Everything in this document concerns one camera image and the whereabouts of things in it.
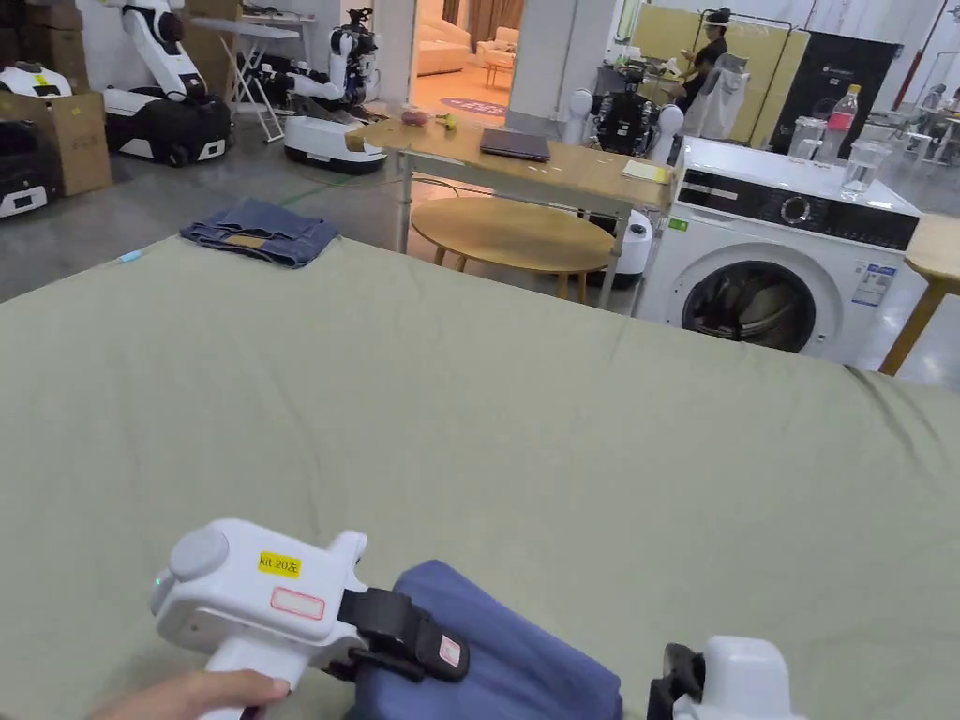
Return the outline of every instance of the red-bordered sticker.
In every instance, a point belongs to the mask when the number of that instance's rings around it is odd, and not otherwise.
[[[460,667],[460,645],[444,635],[440,643],[440,657],[454,667]]]
[[[274,588],[274,596],[270,599],[270,607],[274,610],[305,617],[308,620],[323,620],[326,611],[326,603],[319,597],[311,597],[287,588]]]

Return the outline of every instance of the yellow label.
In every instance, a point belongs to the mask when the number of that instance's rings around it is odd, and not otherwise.
[[[284,578],[297,580],[300,576],[300,560],[289,558],[286,555],[269,553],[266,550],[260,553],[260,572],[279,575]]]
[[[266,242],[262,237],[253,237],[252,235],[231,235],[227,238],[231,245],[239,245],[241,248],[262,248]]]

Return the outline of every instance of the washing machine door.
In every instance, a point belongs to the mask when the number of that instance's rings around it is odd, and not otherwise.
[[[677,276],[666,304],[667,324],[735,342],[823,355],[843,322],[843,303],[833,279],[794,248],[732,235],[737,242],[700,257]]]

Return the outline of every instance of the cardboard box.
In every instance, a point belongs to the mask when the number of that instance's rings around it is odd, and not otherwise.
[[[0,28],[0,69],[20,60],[20,38],[13,28]]]
[[[222,20],[241,20],[243,10],[239,0],[187,0],[183,26],[186,37],[183,49],[204,76],[206,88],[225,100],[233,93],[233,68],[220,42],[220,33],[198,28],[190,23],[192,17],[214,17]],[[236,55],[236,35],[224,33],[227,47]]]
[[[74,93],[90,89],[86,77],[83,33],[25,25],[20,29],[20,56],[22,60],[39,62],[59,72],[70,83]]]
[[[104,96],[87,92],[65,98],[0,92],[0,119],[32,120],[60,155],[63,194],[110,187]]]
[[[28,4],[25,22],[27,25],[54,30],[81,31],[84,28],[84,17],[73,0],[59,0],[52,5]]]

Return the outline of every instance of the laptop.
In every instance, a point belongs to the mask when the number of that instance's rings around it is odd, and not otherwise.
[[[550,159],[550,148],[545,137],[505,130],[484,130],[480,138],[480,152],[535,162],[547,162]]]

